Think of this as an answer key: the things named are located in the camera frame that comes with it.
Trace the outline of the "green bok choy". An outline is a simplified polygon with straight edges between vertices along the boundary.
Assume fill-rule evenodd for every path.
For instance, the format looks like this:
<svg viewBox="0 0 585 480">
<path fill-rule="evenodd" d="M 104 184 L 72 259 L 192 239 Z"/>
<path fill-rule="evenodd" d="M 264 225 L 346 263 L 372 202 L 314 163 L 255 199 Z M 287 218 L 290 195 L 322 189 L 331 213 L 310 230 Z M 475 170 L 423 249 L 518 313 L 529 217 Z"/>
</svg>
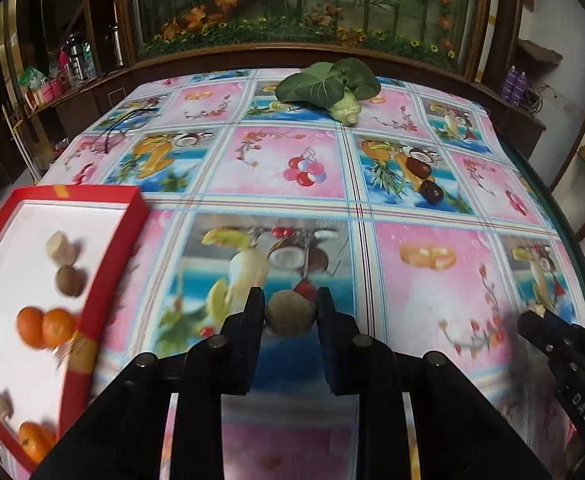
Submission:
<svg viewBox="0 0 585 480">
<path fill-rule="evenodd" d="M 324 108 L 341 125 L 354 126 L 362 113 L 361 101 L 381 91 L 373 71 L 358 58 L 335 63 L 317 62 L 279 82 L 275 96 L 282 103 L 305 103 Z"/>
</svg>

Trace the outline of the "flower garden wall mural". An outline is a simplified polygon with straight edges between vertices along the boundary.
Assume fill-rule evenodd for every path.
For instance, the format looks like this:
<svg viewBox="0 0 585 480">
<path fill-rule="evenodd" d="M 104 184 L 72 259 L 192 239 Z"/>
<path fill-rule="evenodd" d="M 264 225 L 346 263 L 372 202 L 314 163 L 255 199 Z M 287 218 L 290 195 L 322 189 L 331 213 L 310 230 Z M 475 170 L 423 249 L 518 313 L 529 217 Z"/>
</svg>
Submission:
<svg viewBox="0 0 585 480">
<path fill-rule="evenodd" d="M 250 42 L 317 42 L 456 72 L 477 0 L 130 0 L 146 58 Z"/>
</svg>

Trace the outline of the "fruit-print plastic tablecloth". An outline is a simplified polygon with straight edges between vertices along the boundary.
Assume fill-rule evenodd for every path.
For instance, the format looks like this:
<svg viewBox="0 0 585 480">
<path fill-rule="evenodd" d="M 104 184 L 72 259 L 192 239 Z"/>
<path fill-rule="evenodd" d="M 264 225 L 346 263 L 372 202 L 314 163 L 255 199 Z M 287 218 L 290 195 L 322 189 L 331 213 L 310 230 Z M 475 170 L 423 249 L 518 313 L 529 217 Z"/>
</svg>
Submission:
<svg viewBox="0 0 585 480">
<path fill-rule="evenodd" d="M 218 330 L 253 286 L 327 287 L 363 330 L 446 353 L 562 470 L 568 419 L 515 333 L 535 304 L 585 321 L 548 200 L 475 103 L 385 78 L 343 126 L 282 103 L 286 70 L 229 70 L 137 87 L 77 136 L 48 184 L 135 186 L 150 206 L 102 336 L 90 393 L 126 359 L 172 356 Z M 432 206 L 405 162 L 431 167 Z"/>
</svg>

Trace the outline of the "orange mandarin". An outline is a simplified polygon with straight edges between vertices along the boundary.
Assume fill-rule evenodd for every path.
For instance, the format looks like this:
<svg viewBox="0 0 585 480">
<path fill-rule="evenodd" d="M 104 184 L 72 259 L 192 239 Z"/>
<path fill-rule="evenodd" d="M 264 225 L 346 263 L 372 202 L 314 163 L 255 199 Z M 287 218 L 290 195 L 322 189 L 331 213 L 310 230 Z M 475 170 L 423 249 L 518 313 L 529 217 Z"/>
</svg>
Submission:
<svg viewBox="0 0 585 480">
<path fill-rule="evenodd" d="M 30 348 L 45 348 L 43 339 L 44 313 L 36 307 L 22 308 L 16 317 L 17 332 L 20 339 Z"/>
<path fill-rule="evenodd" d="M 64 309 L 47 311 L 42 318 L 42 341 L 46 348 L 57 348 L 69 341 L 76 331 L 76 318 Z"/>
<path fill-rule="evenodd" d="M 18 442 L 30 460 L 39 464 L 55 446 L 57 439 L 46 427 L 36 422 L 23 422 L 18 429 Z"/>
</svg>

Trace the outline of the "brown kiwi fruit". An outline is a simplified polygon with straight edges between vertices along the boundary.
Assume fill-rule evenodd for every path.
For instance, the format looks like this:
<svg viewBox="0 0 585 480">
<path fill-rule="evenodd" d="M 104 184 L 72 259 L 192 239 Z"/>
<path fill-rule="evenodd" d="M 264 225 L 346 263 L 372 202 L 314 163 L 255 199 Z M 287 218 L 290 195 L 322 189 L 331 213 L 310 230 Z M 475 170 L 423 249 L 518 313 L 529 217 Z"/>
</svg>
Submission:
<svg viewBox="0 0 585 480">
<path fill-rule="evenodd" d="M 61 266 L 56 273 L 55 283 L 57 289 L 65 296 L 79 297 L 85 285 L 85 273 L 75 266 Z"/>
<path fill-rule="evenodd" d="M 265 309 L 266 325 L 280 337 L 298 337 L 314 324 L 316 307 L 291 289 L 274 292 Z"/>
</svg>

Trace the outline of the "purple bottle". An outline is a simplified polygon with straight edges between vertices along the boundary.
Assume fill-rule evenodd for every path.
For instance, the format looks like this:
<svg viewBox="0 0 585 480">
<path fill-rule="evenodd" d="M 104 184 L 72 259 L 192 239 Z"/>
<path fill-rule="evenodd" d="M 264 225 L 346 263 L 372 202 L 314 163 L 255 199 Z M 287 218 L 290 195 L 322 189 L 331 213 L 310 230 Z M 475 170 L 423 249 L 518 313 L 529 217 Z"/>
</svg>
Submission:
<svg viewBox="0 0 585 480">
<path fill-rule="evenodd" d="M 525 92 L 527 92 L 527 74 L 518 72 L 513 82 L 513 88 L 511 89 L 510 103 L 513 106 L 518 106 L 525 96 Z"/>
<path fill-rule="evenodd" d="M 505 76 L 503 83 L 501 84 L 501 90 L 499 90 L 499 96 L 506 102 L 509 102 L 511 95 L 513 94 L 513 88 L 517 82 L 518 72 L 516 66 L 512 65 L 509 67 L 508 72 Z"/>
</svg>

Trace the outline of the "red box lid tray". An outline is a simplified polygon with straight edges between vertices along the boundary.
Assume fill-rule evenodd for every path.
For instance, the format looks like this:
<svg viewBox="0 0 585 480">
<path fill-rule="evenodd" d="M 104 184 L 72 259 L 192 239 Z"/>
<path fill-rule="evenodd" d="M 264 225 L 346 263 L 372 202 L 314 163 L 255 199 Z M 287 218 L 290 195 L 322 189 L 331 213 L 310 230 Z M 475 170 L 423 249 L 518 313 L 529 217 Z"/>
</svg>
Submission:
<svg viewBox="0 0 585 480">
<path fill-rule="evenodd" d="M 117 185 L 26 186 L 0 207 L 0 391 L 12 404 L 12 417 L 0 419 L 7 470 L 35 470 L 18 442 L 23 422 L 64 434 L 86 409 L 114 292 L 148 214 L 137 188 Z M 79 297 L 56 287 L 60 266 L 45 244 L 57 231 L 79 249 L 73 265 L 85 273 Z M 67 310 L 76 331 L 57 348 L 32 349 L 17 332 L 24 307 Z"/>
</svg>

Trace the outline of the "steel thermos flask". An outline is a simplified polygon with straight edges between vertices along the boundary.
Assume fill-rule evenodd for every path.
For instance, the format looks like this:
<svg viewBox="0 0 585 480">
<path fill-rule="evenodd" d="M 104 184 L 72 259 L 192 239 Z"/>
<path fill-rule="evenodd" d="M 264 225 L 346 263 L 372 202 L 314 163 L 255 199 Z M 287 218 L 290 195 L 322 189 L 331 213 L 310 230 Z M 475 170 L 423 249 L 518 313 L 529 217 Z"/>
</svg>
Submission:
<svg viewBox="0 0 585 480">
<path fill-rule="evenodd" d="M 69 62 L 72 68 L 73 78 L 77 82 L 85 79 L 85 68 L 83 61 L 83 47 L 80 34 L 75 32 L 67 40 Z"/>
</svg>

